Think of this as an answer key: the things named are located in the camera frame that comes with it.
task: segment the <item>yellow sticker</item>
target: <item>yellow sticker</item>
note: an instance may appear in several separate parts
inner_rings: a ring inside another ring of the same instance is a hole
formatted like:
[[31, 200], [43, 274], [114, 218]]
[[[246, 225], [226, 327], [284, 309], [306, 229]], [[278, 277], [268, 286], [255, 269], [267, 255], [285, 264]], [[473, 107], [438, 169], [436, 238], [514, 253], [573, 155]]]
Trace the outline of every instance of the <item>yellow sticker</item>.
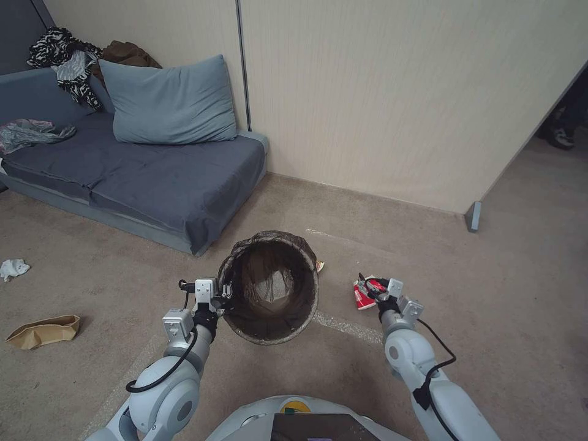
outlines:
[[296, 400], [288, 401], [286, 404], [284, 404], [282, 410], [280, 410], [280, 413], [285, 413], [286, 408], [293, 409], [294, 412], [310, 412], [311, 411], [308, 408], [308, 406], [306, 404], [304, 404], [302, 401], [296, 401]]

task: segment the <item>carpet floor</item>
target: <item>carpet floor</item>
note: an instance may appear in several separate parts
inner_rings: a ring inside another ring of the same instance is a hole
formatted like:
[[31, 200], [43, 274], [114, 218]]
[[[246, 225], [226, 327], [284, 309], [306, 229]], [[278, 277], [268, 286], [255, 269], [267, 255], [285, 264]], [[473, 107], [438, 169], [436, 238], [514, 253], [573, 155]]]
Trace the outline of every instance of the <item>carpet floor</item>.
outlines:
[[[458, 357], [445, 372], [501, 438], [586, 439], [586, 225], [588, 149], [540, 140], [485, 198], [477, 234], [457, 214], [268, 175], [195, 258], [6, 191], [0, 260], [24, 258], [31, 270], [0, 282], [2, 335], [63, 314], [83, 324], [71, 342], [0, 345], [0, 439], [84, 439], [108, 421], [124, 384], [162, 353], [161, 317], [183, 302], [178, 280], [216, 274], [236, 241], [269, 229], [305, 237], [326, 261], [318, 309], [335, 322], [378, 332], [377, 311], [356, 310], [352, 281], [359, 271], [402, 280]], [[329, 399], [425, 439], [382, 346], [321, 321], [274, 347], [220, 321], [200, 393], [177, 439], [204, 440], [237, 407], [274, 394]]]

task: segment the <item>trash can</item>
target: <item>trash can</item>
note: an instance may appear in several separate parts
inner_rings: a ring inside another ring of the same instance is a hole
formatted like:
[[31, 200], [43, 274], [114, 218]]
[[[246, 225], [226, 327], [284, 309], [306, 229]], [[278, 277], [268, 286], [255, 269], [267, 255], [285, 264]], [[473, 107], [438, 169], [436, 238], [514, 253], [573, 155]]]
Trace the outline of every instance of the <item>trash can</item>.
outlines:
[[302, 237], [259, 232], [237, 242], [219, 269], [232, 283], [233, 309], [224, 318], [239, 336], [260, 345], [287, 342], [310, 323], [319, 303], [317, 257]]

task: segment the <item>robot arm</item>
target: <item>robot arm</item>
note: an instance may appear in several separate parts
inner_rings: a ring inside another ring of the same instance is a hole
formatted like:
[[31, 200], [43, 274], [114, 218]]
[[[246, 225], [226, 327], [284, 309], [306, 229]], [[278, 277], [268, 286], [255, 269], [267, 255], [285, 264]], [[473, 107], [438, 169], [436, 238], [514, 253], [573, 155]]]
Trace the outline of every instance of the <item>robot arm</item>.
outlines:
[[452, 360], [437, 364], [430, 343], [414, 330], [423, 306], [402, 295], [402, 282], [387, 282], [384, 287], [360, 275], [360, 289], [380, 309], [386, 360], [411, 392], [412, 407], [429, 439], [499, 440], [469, 395], [440, 368], [455, 360], [453, 353], [445, 347]]
[[127, 385], [130, 397], [89, 441], [138, 441], [137, 431], [144, 433], [144, 441], [171, 440], [192, 418], [219, 309], [232, 296], [229, 286], [217, 295], [213, 277], [193, 284], [180, 281], [180, 288], [195, 294], [194, 310], [170, 309], [163, 317], [169, 340], [164, 357]]

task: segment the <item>patterned clothing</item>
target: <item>patterned clothing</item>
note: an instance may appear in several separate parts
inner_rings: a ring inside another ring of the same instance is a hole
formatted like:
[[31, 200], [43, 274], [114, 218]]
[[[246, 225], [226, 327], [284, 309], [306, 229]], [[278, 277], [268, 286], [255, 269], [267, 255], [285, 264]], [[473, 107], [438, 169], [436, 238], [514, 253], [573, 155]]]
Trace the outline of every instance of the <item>patterned clothing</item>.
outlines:
[[100, 108], [88, 80], [90, 67], [98, 62], [102, 50], [74, 38], [66, 28], [49, 28], [29, 51], [29, 66], [51, 67], [57, 74], [58, 86], [69, 92], [76, 103], [84, 100], [93, 109]]

